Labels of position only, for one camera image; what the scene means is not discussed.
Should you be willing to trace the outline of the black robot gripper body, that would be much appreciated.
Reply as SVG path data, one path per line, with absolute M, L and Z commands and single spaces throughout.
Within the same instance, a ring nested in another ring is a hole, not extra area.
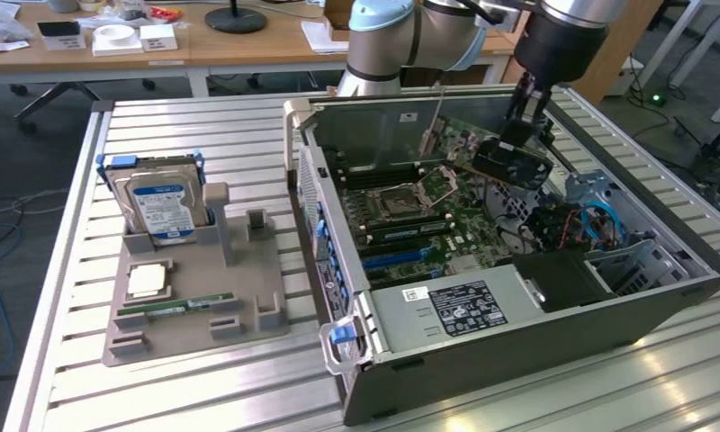
M 605 40 L 607 27 L 586 28 L 533 13 L 514 56 L 538 85 L 581 79 Z

